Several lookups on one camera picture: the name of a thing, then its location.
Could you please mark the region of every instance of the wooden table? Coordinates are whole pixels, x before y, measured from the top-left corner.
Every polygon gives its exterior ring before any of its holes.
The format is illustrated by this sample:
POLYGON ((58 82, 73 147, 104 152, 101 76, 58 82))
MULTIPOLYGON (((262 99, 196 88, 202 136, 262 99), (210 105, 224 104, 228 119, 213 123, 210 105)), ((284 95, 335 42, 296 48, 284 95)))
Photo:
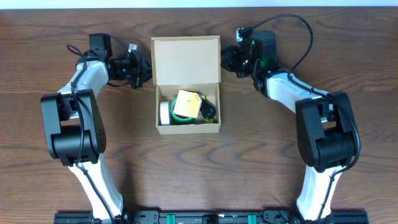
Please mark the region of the wooden table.
MULTIPOLYGON (((346 91, 362 140, 358 165, 342 175, 332 208, 363 208, 372 223, 398 222, 398 8, 93 9, 0 12, 0 223, 51 223, 59 210, 90 210, 76 177, 47 152, 40 97, 75 73, 88 34, 104 32, 139 45, 150 38, 220 35, 269 16, 303 16, 314 45, 295 74, 328 91, 346 91)), ((280 62, 291 67, 308 45, 294 19, 261 27, 277 35, 280 62)), ((113 43, 115 53, 121 48, 113 43)), ((116 187, 132 205, 163 210, 290 207, 305 165, 295 116, 256 92, 251 79, 222 70, 219 134, 160 136, 155 88, 105 86, 98 96, 116 187)))

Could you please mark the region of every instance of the box lid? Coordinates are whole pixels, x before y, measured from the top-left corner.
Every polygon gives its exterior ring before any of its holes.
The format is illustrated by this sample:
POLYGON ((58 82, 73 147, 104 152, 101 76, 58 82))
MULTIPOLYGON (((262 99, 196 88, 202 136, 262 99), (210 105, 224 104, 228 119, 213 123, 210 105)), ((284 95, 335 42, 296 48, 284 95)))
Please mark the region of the box lid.
POLYGON ((219 83, 220 37, 151 38, 155 85, 219 83))

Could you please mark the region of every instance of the brown tabletop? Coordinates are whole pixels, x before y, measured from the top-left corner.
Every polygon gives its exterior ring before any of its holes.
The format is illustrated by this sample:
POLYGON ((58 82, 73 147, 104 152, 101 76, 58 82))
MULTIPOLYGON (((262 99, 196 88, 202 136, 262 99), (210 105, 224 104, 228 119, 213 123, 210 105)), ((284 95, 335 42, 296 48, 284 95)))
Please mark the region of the brown tabletop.
MULTIPOLYGON (((59 210, 91 210, 77 178, 47 152, 40 97, 75 73, 65 47, 88 50, 88 34, 104 32, 138 45, 150 38, 220 35, 236 44, 237 27, 269 16, 303 16, 313 49, 296 69, 304 82, 343 90, 362 140, 358 165, 341 176, 332 208, 363 208, 372 223, 398 222, 398 8, 92 9, 0 12, 0 223, 51 223, 59 210)), ((307 48, 295 19, 259 29, 277 35, 280 62, 291 67, 307 48)), ((121 53, 113 43, 114 54, 121 53)), ((260 210, 290 207, 303 183, 295 115, 256 92, 252 81, 221 71, 219 134, 160 136, 155 88, 104 86, 98 105, 105 153, 128 204, 163 210, 260 210)))

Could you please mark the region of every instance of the white roll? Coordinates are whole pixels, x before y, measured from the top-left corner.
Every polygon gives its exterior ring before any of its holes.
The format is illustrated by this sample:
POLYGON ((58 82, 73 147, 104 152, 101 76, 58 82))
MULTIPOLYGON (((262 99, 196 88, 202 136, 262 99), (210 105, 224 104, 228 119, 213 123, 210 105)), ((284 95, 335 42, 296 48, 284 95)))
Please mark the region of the white roll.
POLYGON ((170 125, 170 110, 169 110, 169 102, 161 102, 160 103, 160 124, 161 125, 170 125))

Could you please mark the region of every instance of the cardboard box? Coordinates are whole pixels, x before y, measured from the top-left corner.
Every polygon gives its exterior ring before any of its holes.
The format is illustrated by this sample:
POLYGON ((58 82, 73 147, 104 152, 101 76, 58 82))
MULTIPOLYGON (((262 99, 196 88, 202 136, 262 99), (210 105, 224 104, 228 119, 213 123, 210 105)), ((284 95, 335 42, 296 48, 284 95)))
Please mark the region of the cardboard box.
POLYGON ((220 37, 151 38, 152 78, 156 85, 156 129, 159 134, 218 133, 220 116, 220 37), (160 125, 160 102, 171 102, 179 90, 206 95, 217 109, 213 124, 199 115, 194 124, 160 125))

